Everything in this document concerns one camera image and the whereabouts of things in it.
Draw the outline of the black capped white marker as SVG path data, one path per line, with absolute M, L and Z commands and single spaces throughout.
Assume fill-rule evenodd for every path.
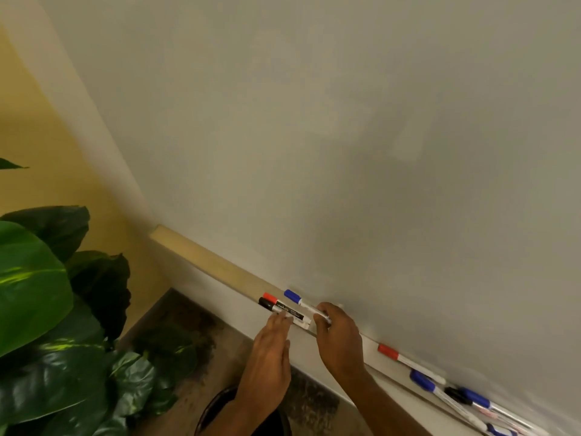
M 466 407 L 468 408 L 469 411 L 476 412 L 476 414 L 478 415 L 478 418 L 482 419 L 485 423 L 492 423 L 494 425 L 498 425 L 501 427 L 510 428 L 509 426 L 505 425 L 504 423 L 497 421 L 494 418 L 491 418 L 488 415 L 488 410 L 480 411 L 478 408 L 474 407 L 471 401 L 468 401 L 461 396 L 461 394 L 459 393 L 457 388 L 446 387 L 445 393 L 449 397 L 451 397 L 452 399 L 457 401 L 458 403 L 461 403 L 462 405 L 466 405 Z
M 304 330 L 310 328 L 311 319 L 308 316 L 288 307 L 276 298 L 261 297 L 258 299 L 258 304 L 273 313 L 284 313 L 286 317 L 292 318 L 294 325 Z

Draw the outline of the black round pot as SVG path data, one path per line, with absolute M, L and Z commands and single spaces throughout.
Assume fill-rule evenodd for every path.
M 235 399 L 237 390 L 237 386 L 230 386 L 214 396 L 203 411 L 195 428 L 194 436 L 200 436 L 224 407 Z M 293 433 L 287 415 L 281 408 L 277 408 L 255 429 L 251 436 L 293 436 Z

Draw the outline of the person's left forearm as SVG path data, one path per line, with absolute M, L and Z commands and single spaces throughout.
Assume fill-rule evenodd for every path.
M 251 436 L 277 408 L 269 402 L 236 398 L 224 406 L 199 436 Z

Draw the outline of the person's left hand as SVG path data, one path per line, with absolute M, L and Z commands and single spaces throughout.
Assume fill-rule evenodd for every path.
M 282 402 L 291 380 L 290 361 L 283 361 L 284 344 L 292 320 L 272 314 L 253 340 L 236 398 L 273 403 Z

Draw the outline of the red capped white marker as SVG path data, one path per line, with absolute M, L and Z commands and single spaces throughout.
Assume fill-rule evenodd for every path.
M 434 372 L 430 368 L 427 368 L 427 367 L 411 360 L 410 358 L 404 356 L 403 354 L 401 354 L 400 352 L 396 351 L 395 349 L 389 347 L 388 345 L 378 344 L 377 351 L 380 352 L 380 354 L 382 354 L 383 356 L 386 356 L 389 359 L 397 361 L 397 362 L 407 366 L 410 369 L 417 370 L 418 372 L 427 376 L 428 378 L 435 381 L 439 385 L 444 386 L 447 383 L 446 379 L 443 376 L 441 376 L 440 374 Z

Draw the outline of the red capped black label marker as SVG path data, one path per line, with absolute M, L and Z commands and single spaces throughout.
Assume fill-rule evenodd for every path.
M 301 325 L 304 329 L 308 329 L 311 324 L 311 318 L 308 315 L 290 307 L 287 303 L 267 292 L 259 299 L 258 304 L 272 312 L 279 313 L 284 310 L 287 314 L 294 317 L 295 325 Z

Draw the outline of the person's right forearm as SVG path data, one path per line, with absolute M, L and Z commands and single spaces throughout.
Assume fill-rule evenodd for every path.
M 432 436 L 377 384 L 365 368 L 333 370 L 331 373 L 373 436 Z

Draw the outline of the white whiteboard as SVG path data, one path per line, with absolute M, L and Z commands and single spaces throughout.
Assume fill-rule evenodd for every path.
M 0 0 L 158 224 L 581 436 L 581 0 Z

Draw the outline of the person's right hand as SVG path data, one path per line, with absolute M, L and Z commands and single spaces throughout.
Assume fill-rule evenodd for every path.
M 340 307 L 321 302 L 317 309 L 332 320 L 330 344 L 317 344 L 323 364 L 345 389 L 359 382 L 366 373 L 363 344 L 355 321 Z

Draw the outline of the beige whiteboard marker tray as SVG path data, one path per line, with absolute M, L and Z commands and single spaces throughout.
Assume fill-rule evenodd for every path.
M 170 251 L 174 265 L 173 286 L 195 303 L 212 312 L 247 337 L 254 338 L 270 312 L 258 305 L 265 292 L 282 297 L 276 286 L 243 270 L 199 244 L 164 226 L 157 226 L 150 239 Z M 324 367 L 315 336 L 293 326 L 290 362 L 293 367 L 347 402 L 343 389 Z M 409 369 L 376 350 L 377 343 L 362 337 L 366 369 L 405 411 L 434 436 L 479 436 L 463 419 L 409 378 Z

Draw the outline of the green leafy plant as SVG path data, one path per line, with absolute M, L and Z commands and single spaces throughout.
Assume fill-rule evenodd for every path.
M 128 436 L 197 367 L 198 339 L 174 324 L 118 344 L 130 267 L 79 250 L 89 223 L 85 206 L 0 215 L 0 436 Z

